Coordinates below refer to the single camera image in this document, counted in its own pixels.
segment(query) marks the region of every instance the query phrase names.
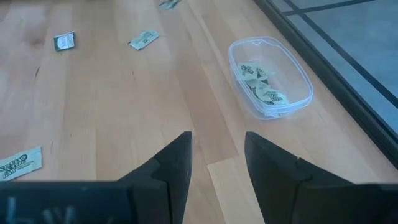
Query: plastic container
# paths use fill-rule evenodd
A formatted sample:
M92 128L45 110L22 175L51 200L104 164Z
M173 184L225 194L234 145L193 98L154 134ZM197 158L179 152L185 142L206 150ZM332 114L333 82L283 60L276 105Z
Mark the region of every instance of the plastic container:
M304 69L289 50L272 37L236 41L229 47L229 62L236 88L257 119L269 120L291 115L312 100L313 87ZM286 94L289 104L267 105L259 100L243 80L238 69L240 62L255 62L266 70L276 72L267 80L271 88Z

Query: wooden floor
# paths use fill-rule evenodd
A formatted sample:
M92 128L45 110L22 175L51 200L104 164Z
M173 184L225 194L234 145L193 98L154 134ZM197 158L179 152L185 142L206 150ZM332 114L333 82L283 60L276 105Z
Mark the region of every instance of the wooden floor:
M1 1L0 158L42 146L44 166L19 180L116 180L183 131L194 165L185 223L263 223L243 154L255 131L356 183L398 171L252 0ZM144 50L129 42L154 29ZM77 47L53 37L74 30ZM234 89L228 47L279 39L304 66L315 97L285 119L251 117Z

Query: clear plastic container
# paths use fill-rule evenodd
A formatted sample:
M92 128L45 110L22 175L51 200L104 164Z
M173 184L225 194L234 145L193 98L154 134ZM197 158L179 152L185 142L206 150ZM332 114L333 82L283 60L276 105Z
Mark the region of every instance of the clear plastic container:
M261 120L281 118L307 106L313 96L313 87L296 58L278 40L272 37L252 37L236 41L229 47L231 73L236 88L254 117ZM267 80L272 89L285 93L289 104L268 105L259 100L246 85L238 63L254 62L264 69L276 72Z

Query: black frame edge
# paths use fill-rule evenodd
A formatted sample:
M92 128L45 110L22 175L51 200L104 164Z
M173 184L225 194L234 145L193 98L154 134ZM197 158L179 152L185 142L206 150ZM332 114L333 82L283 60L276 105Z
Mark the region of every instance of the black frame edge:
M268 0L254 0L290 45L300 54L314 73L332 92L345 110L354 118L375 145L398 169L398 137L343 77L300 34L294 25Z
M337 3L332 3L332 4L327 4L327 5L322 5L322 6L315 6L315 7L308 7L304 9L293 9L291 11L285 11L283 12L283 15L285 16L293 16L297 14L303 14L303 13L309 13L309 12L317 12L317 11L322 11L322 10L327 10L327 9L336 9L338 7L345 7L345 6L352 6L355 4L362 4L366 2L371 2L375 0L350 0L350 1L343 1L343 2L337 2Z

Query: sugar packet in container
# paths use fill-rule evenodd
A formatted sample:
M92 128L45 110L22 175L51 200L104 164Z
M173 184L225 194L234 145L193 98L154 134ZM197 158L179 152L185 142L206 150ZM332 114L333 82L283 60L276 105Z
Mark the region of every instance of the sugar packet in container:
M296 58L272 37L252 37L229 47L236 88L260 120L291 115L307 106L313 87Z

